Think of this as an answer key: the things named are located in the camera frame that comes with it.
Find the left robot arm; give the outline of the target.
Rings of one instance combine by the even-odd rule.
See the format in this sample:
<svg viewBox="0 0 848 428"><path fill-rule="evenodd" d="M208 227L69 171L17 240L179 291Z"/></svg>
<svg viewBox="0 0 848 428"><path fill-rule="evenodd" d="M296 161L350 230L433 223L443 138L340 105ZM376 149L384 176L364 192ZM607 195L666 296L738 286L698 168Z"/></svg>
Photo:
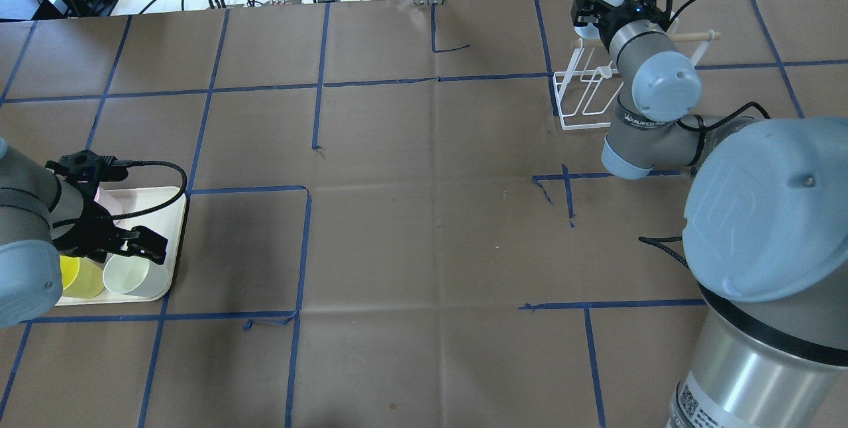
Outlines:
<svg viewBox="0 0 848 428"><path fill-rule="evenodd" d="M166 261L166 237L145 226L121 229L118 220L155 213L187 189L181 170L176 195L148 209L112 215L95 201L102 182L127 178L143 160L119 160L90 150L40 166L6 140L1 149L1 323L33 319L60 300L60 257L105 262L108 254Z"/></svg>

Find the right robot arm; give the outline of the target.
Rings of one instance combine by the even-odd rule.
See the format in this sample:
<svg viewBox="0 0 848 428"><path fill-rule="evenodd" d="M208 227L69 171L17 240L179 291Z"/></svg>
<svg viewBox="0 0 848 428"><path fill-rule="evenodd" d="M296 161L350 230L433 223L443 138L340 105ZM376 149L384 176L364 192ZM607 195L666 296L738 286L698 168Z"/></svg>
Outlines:
<svg viewBox="0 0 848 428"><path fill-rule="evenodd" d="M696 166L682 263L708 304L669 427L808 427L846 371L845 117L694 114L702 81L673 0L574 0L623 79L602 163L623 180Z"/></svg>

